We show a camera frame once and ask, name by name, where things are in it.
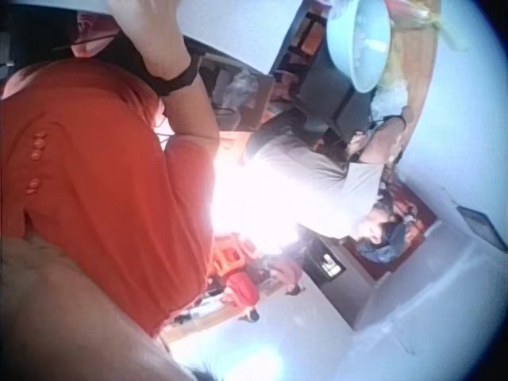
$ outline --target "orange button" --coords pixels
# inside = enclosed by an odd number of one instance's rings
[[[34,149],[31,157],[33,161],[38,161],[42,157],[42,151],[40,149]]]
[[[46,146],[46,141],[42,137],[38,137],[33,142],[33,146],[37,149],[43,149]]]
[[[31,179],[29,183],[30,189],[37,189],[40,186],[40,180],[39,179]]]

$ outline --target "orange shirt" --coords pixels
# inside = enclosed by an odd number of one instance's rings
[[[155,335],[206,289],[211,157],[178,138],[163,151],[158,97],[121,69],[66,60],[19,78],[1,109],[2,234],[23,237],[29,216]]]

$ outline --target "bowl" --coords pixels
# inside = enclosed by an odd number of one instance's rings
[[[390,16],[384,0],[351,0],[326,26],[330,58],[360,93],[381,79],[390,51]]]

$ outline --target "wrist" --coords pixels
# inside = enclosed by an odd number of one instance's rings
[[[171,80],[182,74],[191,64],[191,55],[185,51],[171,57],[144,59],[144,64],[151,75],[164,80]]]

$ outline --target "bright light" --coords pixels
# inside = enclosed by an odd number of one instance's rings
[[[251,167],[216,165],[216,185],[212,221],[215,233],[240,233],[262,252],[279,254],[298,240],[294,212],[281,202],[290,197],[270,173]]]
[[[277,351],[258,348],[229,369],[225,381],[278,381],[282,372],[283,362]]]

